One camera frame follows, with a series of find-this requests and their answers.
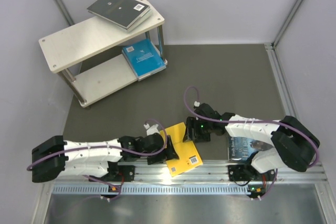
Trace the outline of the yellow book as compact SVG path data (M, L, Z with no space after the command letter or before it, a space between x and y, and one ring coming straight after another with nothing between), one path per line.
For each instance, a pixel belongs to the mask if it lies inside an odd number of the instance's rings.
M172 177L203 165L203 161L194 142L183 142L185 130L186 125L183 122L165 129L167 135L171 136L173 146L179 156L178 160L173 159L166 161L166 165Z

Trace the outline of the dark blue castle book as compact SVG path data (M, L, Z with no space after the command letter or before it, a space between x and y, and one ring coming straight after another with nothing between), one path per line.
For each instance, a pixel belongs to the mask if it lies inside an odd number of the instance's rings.
M245 137L230 137L228 139L228 157L231 161L246 161L251 154L267 151L272 145Z

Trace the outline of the light blue cat book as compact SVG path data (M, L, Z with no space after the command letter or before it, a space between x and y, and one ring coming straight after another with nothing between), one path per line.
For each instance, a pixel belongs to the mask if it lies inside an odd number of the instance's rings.
M141 81L144 80L160 71L166 69L167 61L164 61L162 64L158 66L146 64L140 68L140 72L137 72L137 80Z

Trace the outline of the blue paperback book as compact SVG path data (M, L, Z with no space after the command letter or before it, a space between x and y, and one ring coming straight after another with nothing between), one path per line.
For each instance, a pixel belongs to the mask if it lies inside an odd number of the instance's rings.
M149 39L122 48L122 53L138 80L162 71L166 64Z

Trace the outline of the black shiny book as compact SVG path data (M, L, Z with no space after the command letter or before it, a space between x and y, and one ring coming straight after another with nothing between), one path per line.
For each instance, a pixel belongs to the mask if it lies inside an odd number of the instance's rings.
M135 29L152 14L149 5L137 0L97 0L87 10L126 31Z

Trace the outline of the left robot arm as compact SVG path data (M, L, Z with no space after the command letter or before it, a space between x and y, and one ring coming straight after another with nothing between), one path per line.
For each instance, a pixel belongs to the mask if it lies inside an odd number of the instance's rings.
M34 183L84 175L111 182L122 174L119 162L145 157L147 164L152 165L179 159L170 136L159 133L105 142L72 142L56 135L33 148L31 154L28 171Z

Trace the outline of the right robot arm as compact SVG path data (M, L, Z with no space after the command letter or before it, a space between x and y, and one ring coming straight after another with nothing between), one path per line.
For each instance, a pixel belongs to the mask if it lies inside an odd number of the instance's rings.
M209 141L211 134L227 134L233 138L249 138L270 148L251 154L245 174L258 180L265 172L283 167L305 172L319 159L320 141L296 117L282 120L258 120L235 113L219 114L207 103L195 102L189 108L185 139L195 142Z

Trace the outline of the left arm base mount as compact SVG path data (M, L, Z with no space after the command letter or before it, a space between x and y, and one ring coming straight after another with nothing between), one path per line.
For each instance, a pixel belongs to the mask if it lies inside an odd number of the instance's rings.
M132 182L135 177L135 166L133 165L112 165L104 176L107 182Z

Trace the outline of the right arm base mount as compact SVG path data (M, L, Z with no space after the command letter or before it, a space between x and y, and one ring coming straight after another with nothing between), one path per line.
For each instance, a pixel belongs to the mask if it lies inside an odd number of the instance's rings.
M275 169L259 172L250 164L246 163L229 164L227 168L229 181L239 185L247 185L247 183L266 184L267 182L272 182L276 174Z

